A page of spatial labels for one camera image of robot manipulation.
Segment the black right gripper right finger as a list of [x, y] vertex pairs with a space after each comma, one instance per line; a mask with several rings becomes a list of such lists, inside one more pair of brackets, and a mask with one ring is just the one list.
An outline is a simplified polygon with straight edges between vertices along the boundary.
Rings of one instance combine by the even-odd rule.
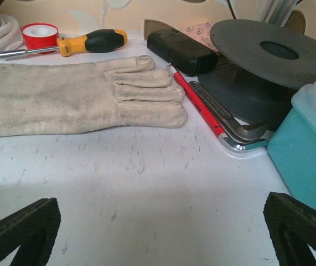
[[279, 265], [316, 265], [316, 210], [285, 193], [270, 192], [263, 215]]

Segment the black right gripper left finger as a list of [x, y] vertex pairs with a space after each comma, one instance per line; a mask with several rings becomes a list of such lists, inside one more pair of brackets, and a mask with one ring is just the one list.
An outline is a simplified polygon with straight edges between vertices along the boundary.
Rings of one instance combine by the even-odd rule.
[[11, 265], [46, 265], [61, 214], [56, 198], [42, 198], [0, 220], [0, 262], [17, 249]]

